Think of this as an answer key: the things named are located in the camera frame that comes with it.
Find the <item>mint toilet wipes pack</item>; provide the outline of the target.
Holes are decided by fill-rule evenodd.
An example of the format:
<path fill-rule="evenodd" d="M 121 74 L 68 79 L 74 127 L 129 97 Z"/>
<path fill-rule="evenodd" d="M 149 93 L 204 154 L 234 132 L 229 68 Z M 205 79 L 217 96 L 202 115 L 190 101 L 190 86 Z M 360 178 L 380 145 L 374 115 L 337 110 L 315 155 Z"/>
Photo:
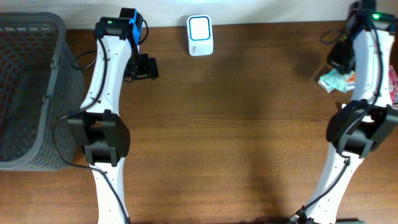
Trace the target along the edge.
<path fill-rule="evenodd" d="M 346 78 L 345 75 L 340 74 L 335 69 L 320 77 L 322 80 L 327 81 L 329 84 L 333 85 L 334 90 L 346 93 Z"/>

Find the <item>orange Kleenex tissue pack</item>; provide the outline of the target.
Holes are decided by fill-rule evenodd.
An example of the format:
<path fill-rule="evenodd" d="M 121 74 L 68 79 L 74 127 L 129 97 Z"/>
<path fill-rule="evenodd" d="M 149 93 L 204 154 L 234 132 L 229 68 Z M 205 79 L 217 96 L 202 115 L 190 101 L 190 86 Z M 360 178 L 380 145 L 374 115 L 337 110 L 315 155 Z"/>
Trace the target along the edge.
<path fill-rule="evenodd" d="M 346 78 L 346 91 L 353 91 L 355 86 L 356 73 L 352 71 L 350 74 L 345 75 Z"/>

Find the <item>red purple tissue pack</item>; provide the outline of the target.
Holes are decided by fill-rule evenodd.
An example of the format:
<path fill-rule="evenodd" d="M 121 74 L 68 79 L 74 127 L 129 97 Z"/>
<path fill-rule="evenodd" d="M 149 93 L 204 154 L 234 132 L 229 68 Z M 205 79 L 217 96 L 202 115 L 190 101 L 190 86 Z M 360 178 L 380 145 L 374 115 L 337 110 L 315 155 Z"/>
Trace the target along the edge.
<path fill-rule="evenodd" d="M 389 94 L 392 104 L 397 104 L 397 74 L 392 65 L 389 66 Z"/>

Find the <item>teal Kleenex tissue pack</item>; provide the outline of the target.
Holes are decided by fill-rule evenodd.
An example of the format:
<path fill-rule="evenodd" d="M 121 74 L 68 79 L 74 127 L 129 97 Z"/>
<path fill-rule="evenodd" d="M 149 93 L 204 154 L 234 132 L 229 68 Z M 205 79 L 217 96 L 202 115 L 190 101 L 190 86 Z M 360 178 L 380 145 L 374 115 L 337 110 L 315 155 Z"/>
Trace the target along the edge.
<path fill-rule="evenodd" d="M 333 85 L 329 84 L 327 81 L 322 80 L 321 78 L 318 80 L 318 84 L 327 93 L 331 93 L 335 89 Z"/>

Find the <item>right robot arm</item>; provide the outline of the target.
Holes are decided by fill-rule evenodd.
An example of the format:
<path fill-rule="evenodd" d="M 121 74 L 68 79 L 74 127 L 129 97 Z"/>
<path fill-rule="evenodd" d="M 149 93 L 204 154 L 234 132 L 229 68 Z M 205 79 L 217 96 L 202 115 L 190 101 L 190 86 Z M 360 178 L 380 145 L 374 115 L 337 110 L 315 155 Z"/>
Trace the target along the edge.
<path fill-rule="evenodd" d="M 340 74 L 355 72 L 351 101 L 329 121 L 328 155 L 310 199 L 289 223 L 335 223 L 340 202 L 356 169 L 397 126 L 389 94 L 388 66 L 396 17 L 375 9 L 351 10 L 327 62 Z"/>

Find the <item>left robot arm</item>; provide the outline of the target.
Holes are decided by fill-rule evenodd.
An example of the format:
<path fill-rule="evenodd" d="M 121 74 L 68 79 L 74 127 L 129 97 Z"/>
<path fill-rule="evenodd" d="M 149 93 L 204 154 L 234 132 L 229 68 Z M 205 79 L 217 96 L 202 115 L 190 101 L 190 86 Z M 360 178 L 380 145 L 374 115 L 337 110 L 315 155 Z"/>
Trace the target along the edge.
<path fill-rule="evenodd" d="M 123 83 L 159 77 L 155 58 L 142 54 L 149 26 L 138 17 L 102 17 L 93 30 L 97 49 L 90 87 L 80 109 L 66 120 L 95 179 L 99 223 L 130 223 L 123 167 L 131 145 L 119 115 Z"/>

